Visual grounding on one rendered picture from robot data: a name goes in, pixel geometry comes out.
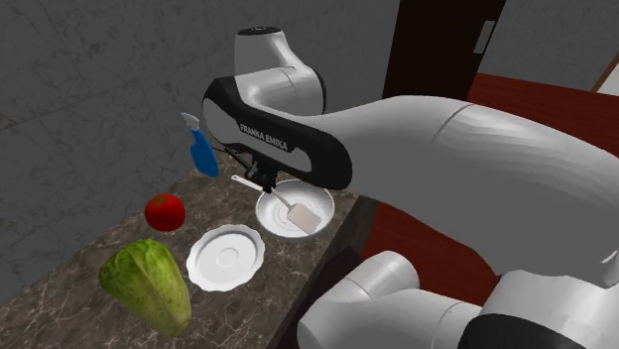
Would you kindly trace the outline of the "white spatula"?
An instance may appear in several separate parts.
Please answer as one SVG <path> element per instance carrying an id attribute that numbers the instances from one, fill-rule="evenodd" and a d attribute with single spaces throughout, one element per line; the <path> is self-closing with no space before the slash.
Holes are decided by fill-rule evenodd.
<path id="1" fill-rule="evenodd" d="M 302 192 L 299 179 L 279 181 L 271 192 L 265 192 L 260 185 L 237 174 L 231 179 L 261 192 L 256 202 L 256 216 L 259 223 L 273 235 L 285 239 L 302 239 L 315 233 L 321 224 L 322 218 L 302 201 L 284 197 L 285 193 L 290 193 L 293 184 L 297 186 L 294 194 Z"/>

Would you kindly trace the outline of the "white bowl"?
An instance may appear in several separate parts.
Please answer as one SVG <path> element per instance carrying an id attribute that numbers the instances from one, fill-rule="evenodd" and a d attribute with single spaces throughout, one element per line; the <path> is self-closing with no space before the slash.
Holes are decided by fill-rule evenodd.
<path id="1" fill-rule="evenodd" d="M 299 179 L 287 179 L 277 183 L 276 190 L 290 203 L 301 203 L 321 218 L 316 230 L 308 235 L 287 218 L 287 206 L 275 195 L 263 192 L 256 203 L 259 223 L 269 233 L 285 241 L 305 241 L 316 237 L 329 224 L 334 215 L 335 204 L 331 194 Z"/>

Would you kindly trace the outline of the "blue spray bottle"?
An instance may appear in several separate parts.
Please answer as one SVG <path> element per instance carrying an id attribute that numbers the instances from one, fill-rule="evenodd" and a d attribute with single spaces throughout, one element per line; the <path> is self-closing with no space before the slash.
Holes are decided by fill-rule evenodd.
<path id="1" fill-rule="evenodd" d="M 199 128 L 198 118 L 185 112 L 182 112 L 181 116 L 189 126 L 194 138 L 194 143 L 190 146 L 190 153 L 196 169 L 209 177 L 218 177 L 219 166 L 216 157 Z"/>

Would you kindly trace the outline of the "white scalloped plate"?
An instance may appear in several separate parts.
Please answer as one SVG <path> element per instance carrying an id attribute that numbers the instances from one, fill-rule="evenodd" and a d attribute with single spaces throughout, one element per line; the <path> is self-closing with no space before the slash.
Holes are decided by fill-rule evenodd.
<path id="1" fill-rule="evenodd" d="M 242 224 L 225 224 L 205 232 L 186 259 L 189 280 L 203 291 L 232 291 L 248 283 L 262 267 L 265 243 Z"/>

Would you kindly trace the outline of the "red tomato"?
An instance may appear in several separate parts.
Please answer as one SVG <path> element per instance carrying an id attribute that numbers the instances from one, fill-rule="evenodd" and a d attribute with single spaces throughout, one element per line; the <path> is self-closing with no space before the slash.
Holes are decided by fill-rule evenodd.
<path id="1" fill-rule="evenodd" d="M 180 228 L 186 219 L 184 204 L 174 195 L 159 194 L 145 206 L 145 219 L 154 229 L 171 232 Z"/>

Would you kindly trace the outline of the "green lettuce head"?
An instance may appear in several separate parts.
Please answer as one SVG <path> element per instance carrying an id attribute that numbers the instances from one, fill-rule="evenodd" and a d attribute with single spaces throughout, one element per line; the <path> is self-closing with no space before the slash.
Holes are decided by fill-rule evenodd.
<path id="1" fill-rule="evenodd" d="M 156 332 L 180 336 L 190 325 L 186 282 L 166 245 L 144 239 L 128 244 L 101 266 L 100 285 Z"/>

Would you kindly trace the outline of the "dark brown door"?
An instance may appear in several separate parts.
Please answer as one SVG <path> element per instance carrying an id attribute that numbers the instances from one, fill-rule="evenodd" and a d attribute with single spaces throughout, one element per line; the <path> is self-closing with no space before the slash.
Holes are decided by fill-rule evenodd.
<path id="1" fill-rule="evenodd" d="M 401 0 L 385 98 L 465 100 L 507 0 Z"/>

